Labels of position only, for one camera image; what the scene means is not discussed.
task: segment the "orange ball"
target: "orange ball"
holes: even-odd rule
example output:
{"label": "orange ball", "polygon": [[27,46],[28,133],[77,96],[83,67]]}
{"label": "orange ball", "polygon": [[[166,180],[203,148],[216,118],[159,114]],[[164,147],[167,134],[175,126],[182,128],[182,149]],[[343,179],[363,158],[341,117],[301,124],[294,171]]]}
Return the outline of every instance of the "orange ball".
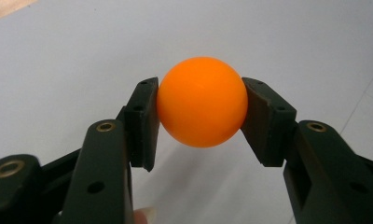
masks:
{"label": "orange ball", "polygon": [[215,58],[180,62],[162,80],[159,119],[167,132],[191,147],[214,147],[242,126],[248,98],[237,72]]}

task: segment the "screw hole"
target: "screw hole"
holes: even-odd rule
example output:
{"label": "screw hole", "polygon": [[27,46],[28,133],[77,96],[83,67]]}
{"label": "screw hole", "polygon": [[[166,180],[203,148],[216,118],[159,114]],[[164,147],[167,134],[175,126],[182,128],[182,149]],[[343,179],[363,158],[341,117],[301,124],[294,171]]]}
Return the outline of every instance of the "screw hole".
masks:
{"label": "screw hole", "polygon": [[96,181],[88,186],[88,193],[96,194],[104,189],[104,183],[102,181]]}
{"label": "screw hole", "polygon": [[357,182],[351,182],[350,187],[357,192],[367,193],[367,188],[363,184],[360,184]]}
{"label": "screw hole", "polygon": [[24,161],[7,161],[0,165],[0,178],[9,177],[16,174],[24,167]]}
{"label": "screw hole", "polygon": [[104,133],[109,132],[111,130],[115,129],[115,124],[111,122],[101,123],[99,126],[97,126],[96,130],[98,132]]}
{"label": "screw hole", "polygon": [[326,132],[326,127],[320,123],[308,123],[308,128],[312,129],[317,133],[324,133]]}

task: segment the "fingertip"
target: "fingertip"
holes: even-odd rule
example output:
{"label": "fingertip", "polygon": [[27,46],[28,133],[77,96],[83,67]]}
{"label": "fingertip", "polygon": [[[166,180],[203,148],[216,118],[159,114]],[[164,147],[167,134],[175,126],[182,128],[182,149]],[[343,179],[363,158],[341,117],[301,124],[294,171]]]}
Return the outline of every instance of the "fingertip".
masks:
{"label": "fingertip", "polygon": [[157,217],[157,210],[154,207],[141,208],[134,211],[135,224],[153,224]]}

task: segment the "black plastic part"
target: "black plastic part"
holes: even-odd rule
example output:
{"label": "black plastic part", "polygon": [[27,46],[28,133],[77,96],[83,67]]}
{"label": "black plastic part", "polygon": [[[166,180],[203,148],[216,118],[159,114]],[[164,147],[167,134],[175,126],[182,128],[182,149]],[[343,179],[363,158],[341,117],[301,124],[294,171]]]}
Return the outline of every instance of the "black plastic part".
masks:
{"label": "black plastic part", "polygon": [[35,213],[36,223],[51,223],[53,217],[62,211],[79,151],[80,149],[42,167],[45,184],[38,203],[39,212]]}
{"label": "black plastic part", "polygon": [[128,133],[128,145],[132,167],[144,167],[151,171],[155,163],[159,118],[157,93],[159,81],[152,77],[137,84],[128,104],[117,119],[124,120]]}
{"label": "black plastic part", "polygon": [[133,223],[124,125],[92,124],[79,153],[60,223]]}
{"label": "black plastic part", "polygon": [[262,81],[244,77],[248,111],[242,132],[264,166],[282,167],[297,111]]}
{"label": "black plastic part", "polygon": [[[0,223],[29,223],[42,189],[38,159],[30,155],[8,156],[0,160],[1,167]],[[18,172],[7,175],[9,171]]]}
{"label": "black plastic part", "polygon": [[373,223],[371,164],[317,121],[299,123],[294,147],[304,169],[286,165],[284,178],[297,223]]}

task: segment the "white surface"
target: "white surface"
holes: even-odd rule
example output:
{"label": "white surface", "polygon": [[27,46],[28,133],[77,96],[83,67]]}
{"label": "white surface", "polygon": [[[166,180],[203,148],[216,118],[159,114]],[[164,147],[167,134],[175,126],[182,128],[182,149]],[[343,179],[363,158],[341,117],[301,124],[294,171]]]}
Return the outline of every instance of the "white surface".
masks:
{"label": "white surface", "polygon": [[[0,158],[45,164],[80,148],[138,81],[198,55],[265,81],[297,120],[344,130],[373,157],[373,117],[361,117],[373,116],[373,1],[42,0],[0,20]],[[133,170],[133,194],[159,224],[292,218],[283,169],[262,167],[240,133],[201,151],[160,129],[156,166]]]}

